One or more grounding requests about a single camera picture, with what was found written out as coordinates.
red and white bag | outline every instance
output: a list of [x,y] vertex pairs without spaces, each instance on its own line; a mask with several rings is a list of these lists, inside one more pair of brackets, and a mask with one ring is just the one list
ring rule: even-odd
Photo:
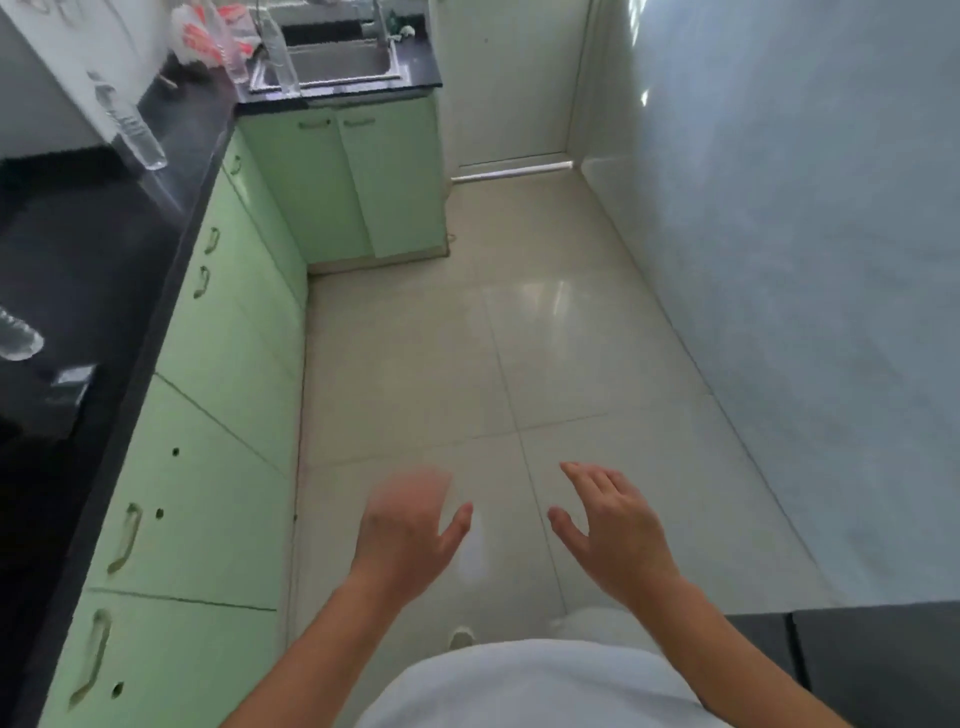
[[[260,35],[247,6],[233,3],[217,8],[217,12],[227,22],[243,57],[248,59],[260,44]],[[204,9],[198,6],[181,5],[171,12],[170,48],[184,65],[192,61],[200,61],[207,68],[224,64],[220,49],[204,25]]]

beige floor tile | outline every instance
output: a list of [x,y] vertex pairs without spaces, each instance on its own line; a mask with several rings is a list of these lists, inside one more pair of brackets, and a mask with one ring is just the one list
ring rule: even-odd
[[[586,531],[562,460],[623,471],[666,528],[681,571],[724,612],[835,603],[833,594],[711,396],[521,433],[540,509],[566,508]],[[552,533],[568,610],[609,606]]]
[[474,526],[450,568],[391,628],[350,697],[349,725],[414,662],[443,652],[469,626],[482,642],[545,637],[564,613],[545,533],[517,435],[486,437],[304,473],[298,505],[299,634],[347,574],[370,488],[395,469],[428,462],[454,473],[445,527],[472,500]]
[[456,185],[447,223],[484,282],[634,266],[577,172]]
[[476,280],[468,248],[454,242],[448,257],[315,277],[310,280],[310,306],[311,310],[350,306],[396,294],[472,285]]
[[515,428],[477,290],[318,307],[307,327],[308,466]]
[[484,296],[521,428],[707,390],[633,268],[490,286]]

wall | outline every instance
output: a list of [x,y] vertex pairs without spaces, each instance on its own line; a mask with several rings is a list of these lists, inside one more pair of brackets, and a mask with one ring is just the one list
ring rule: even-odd
[[82,149],[100,141],[86,118],[0,12],[0,159]]
[[597,2],[571,149],[787,516],[957,598],[960,5]]
[[[0,0],[0,10],[100,136],[112,140],[116,130],[97,104],[86,70],[99,71],[128,98],[138,101],[166,58],[169,20],[165,0],[74,0],[83,13],[76,28],[63,22],[54,0],[36,1],[51,11],[42,14],[20,0]],[[110,7],[123,19],[130,38]]]

forearm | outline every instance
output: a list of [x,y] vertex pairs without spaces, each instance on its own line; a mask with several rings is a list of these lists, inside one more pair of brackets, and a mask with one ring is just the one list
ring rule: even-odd
[[847,726],[684,579],[664,583],[632,611],[704,705],[734,728]]
[[348,578],[222,728],[327,728],[398,611]]

green cabinet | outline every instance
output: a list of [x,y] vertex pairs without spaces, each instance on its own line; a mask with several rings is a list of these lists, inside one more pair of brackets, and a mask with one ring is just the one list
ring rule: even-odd
[[274,612],[86,592],[40,728],[214,728],[276,646]]
[[294,300],[300,308],[304,308],[307,292],[306,263],[239,129],[233,132],[227,146],[224,170],[277,269],[293,293]]
[[85,585],[277,609],[290,489],[155,376]]
[[444,175],[433,98],[339,109],[337,120],[373,254],[441,248]]
[[307,263],[372,255],[335,109],[260,114],[240,126]]
[[443,250],[444,165],[432,95],[241,119],[308,264]]
[[[269,291],[251,282],[257,263],[250,251],[255,249],[256,236],[238,205],[222,174],[214,186],[156,372],[281,473],[292,475],[300,367],[291,372],[284,361],[296,364],[303,342],[296,342],[292,356],[280,351],[282,327],[275,321],[283,315],[272,309]],[[244,225],[247,232],[242,232]]]

